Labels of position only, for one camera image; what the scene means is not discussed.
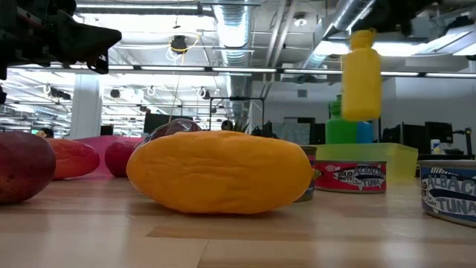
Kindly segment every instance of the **person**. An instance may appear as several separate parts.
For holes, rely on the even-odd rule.
[[[37,133],[37,136],[43,137],[43,138],[54,138],[54,132],[52,129],[48,128],[42,128],[40,129]]]
[[[222,130],[229,130],[229,131],[233,130],[233,122],[229,120],[223,121]]]

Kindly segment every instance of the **green bottle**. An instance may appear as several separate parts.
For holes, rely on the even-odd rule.
[[[336,101],[329,102],[330,119],[326,123],[326,144],[357,143],[357,123],[341,117],[342,96],[337,95]]]

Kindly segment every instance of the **white pillar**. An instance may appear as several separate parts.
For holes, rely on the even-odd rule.
[[[76,74],[70,138],[100,135],[103,88],[98,74]]]

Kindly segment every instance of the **desk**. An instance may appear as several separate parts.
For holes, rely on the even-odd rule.
[[[197,216],[157,205],[126,179],[52,182],[0,206],[0,267],[476,267],[475,229],[424,214],[416,180],[388,189]]]

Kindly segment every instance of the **fluorescent light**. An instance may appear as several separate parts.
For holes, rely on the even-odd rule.
[[[47,122],[47,121],[35,121],[34,123],[51,125],[51,122]]]
[[[144,71],[204,71],[205,67],[187,66],[142,66]]]
[[[440,78],[476,78],[476,74],[460,74],[460,73],[427,73],[426,77]]]
[[[409,57],[419,50],[420,44],[410,44],[405,42],[375,42],[373,49],[384,57]],[[331,54],[345,55],[350,52],[349,46],[344,42],[322,41],[314,50],[315,55],[327,56]]]
[[[275,68],[233,68],[233,67],[214,67],[213,71],[217,72],[245,72],[245,73],[275,73]]]
[[[4,127],[7,130],[29,130],[30,127],[15,127],[15,126],[1,126]]]
[[[111,8],[111,9],[169,9],[170,7],[159,4],[78,4],[77,8]],[[173,6],[177,10],[189,10],[190,6]]]
[[[87,69],[88,68],[88,66],[85,66],[85,65],[72,65],[69,67],[73,69]]]
[[[109,70],[133,70],[134,66],[109,66]]]
[[[285,74],[342,74],[340,70],[285,69]]]
[[[476,55],[476,43],[472,44],[456,53],[453,54],[454,56],[474,56]]]
[[[315,55],[345,55],[349,53],[349,46],[343,42],[330,42],[330,41],[322,41],[319,45],[315,48],[314,52]]]
[[[464,31],[462,33],[451,33],[451,30],[445,35],[438,39],[435,39],[428,44],[421,45],[419,47],[418,54],[427,54],[427,53],[434,53],[438,52],[440,49],[450,45],[453,42],[456,42],[460,38],[463,38],[467,34],[471,33],[471,31]]]
[[[381,76],[389,77],[416,77],[419,73],[417,72],[406,72],[406,71],[383,71],[380,73]]]
[[[384,57],[409,57],[421,49],[419,45],[405,42],[375,42],[372,48]]]
[[[29,106],[18,105],[18,104],[10,104],[11,108],[17,110],[19,112],[29,112],[34,113],[35,110]]]
[[[17,67],[17,68],[26,68],[26,69],[28,69],[28,68],[43,68],[43,67],[40,67],[36,64],[26,64],[26,65],[15,66],[15,67]],[[59,65],[59,64],[52,64],[50,67],[46,67],[46,68],[62,68],[62,66]]]

